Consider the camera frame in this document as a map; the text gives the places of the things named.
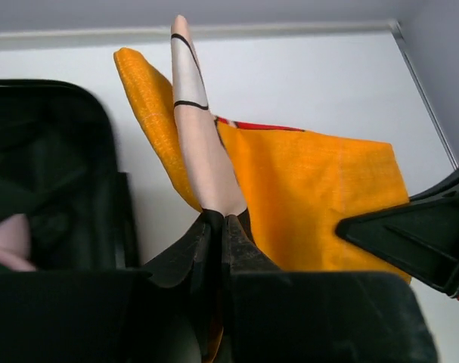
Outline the orange cartoon print cloth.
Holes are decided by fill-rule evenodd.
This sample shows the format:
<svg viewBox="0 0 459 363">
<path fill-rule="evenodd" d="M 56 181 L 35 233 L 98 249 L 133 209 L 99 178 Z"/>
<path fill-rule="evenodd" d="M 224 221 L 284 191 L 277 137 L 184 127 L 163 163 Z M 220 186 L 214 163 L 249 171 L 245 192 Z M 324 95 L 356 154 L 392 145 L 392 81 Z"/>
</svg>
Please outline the orange cartoon print cloth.
<svg viewBox="0 0 459 363">
<path fill-rule="evenodd" d="M 289 271 L 395 266 L 336 235 L 345 218 L 408 201 L 392 146 L 213 114 L 187 20 L 171 27 L 172 78 L 121 48 L 113 58 L 132 111 L 189 206 L 235 215 Z"/>
</svg>

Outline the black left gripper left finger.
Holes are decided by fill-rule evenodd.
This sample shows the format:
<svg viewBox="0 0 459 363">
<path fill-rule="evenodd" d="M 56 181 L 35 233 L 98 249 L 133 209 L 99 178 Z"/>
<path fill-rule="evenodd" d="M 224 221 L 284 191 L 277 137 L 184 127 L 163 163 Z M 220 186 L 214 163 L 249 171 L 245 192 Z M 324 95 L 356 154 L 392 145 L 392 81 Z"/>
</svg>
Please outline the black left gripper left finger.
<svg viewBox="0 0 459 363">
<path fill-rule="evenodd" d="M 223 222 L 221 213 L 203 210 L 181 238 L 142 267 L 162 311 L 188 318 L 203 362 L 214 360 L 222 338 Z"/>
</svg>

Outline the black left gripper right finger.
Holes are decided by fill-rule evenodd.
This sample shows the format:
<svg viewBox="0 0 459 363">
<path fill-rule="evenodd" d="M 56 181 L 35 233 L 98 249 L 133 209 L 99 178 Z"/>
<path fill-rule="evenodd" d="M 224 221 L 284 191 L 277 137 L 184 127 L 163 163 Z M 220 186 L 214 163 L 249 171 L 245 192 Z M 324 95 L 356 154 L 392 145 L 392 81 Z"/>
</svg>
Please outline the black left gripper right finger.
<svg viewBox="0 0 459 363">
<path fill-rule="evenodd" d="M 278 268 L 248 237 L 240 220 L 225 217 L 222 229 L 222 275 L 229 278 L 237 273 L 280 272 Z"/>
</svg>

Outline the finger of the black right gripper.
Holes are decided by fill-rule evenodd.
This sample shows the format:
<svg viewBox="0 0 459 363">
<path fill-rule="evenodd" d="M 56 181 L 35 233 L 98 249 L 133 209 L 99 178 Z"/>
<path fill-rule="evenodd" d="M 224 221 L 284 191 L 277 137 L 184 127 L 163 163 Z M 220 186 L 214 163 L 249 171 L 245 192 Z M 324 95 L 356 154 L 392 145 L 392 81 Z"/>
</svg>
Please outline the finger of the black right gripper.
<svg viewBox="0 0 459 363">
<path fill-rule="evenodd" d="M 336 235 L 459 299 L 459 167 L 406 204 L 341 220 Z"/>
</svg>

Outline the black hard-shell suitcase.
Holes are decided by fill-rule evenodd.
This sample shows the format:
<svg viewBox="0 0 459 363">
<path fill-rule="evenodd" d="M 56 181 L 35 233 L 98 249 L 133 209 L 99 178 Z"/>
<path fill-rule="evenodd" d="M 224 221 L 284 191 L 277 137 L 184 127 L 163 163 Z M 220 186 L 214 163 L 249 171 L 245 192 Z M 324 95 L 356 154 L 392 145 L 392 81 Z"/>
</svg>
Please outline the black hard-shell suitcase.
<svg viewBox="0 0 459 363">
<path fill-rule="evenodd" d="M 129 177 L 107 112 L 86 89 L 0 79 L 0 221 L 18 213 L 37 268 L 138 267 Z"/>
</svg>

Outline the blue pink cat-ear headphones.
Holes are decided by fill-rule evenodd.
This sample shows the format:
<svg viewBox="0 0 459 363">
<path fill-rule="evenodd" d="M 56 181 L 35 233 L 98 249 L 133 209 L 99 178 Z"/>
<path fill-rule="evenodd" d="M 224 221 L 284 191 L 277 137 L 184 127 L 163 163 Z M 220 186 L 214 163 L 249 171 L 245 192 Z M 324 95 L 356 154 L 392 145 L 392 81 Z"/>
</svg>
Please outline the blue pink cat-ear headphones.
<svg viewBox="0 0 459 363">
<path fill-rule="evenodd" d="M 0 222 L 0 272 L 35 271 L 30 259 L 31 237 L 24 214 Z"/>
</svg>

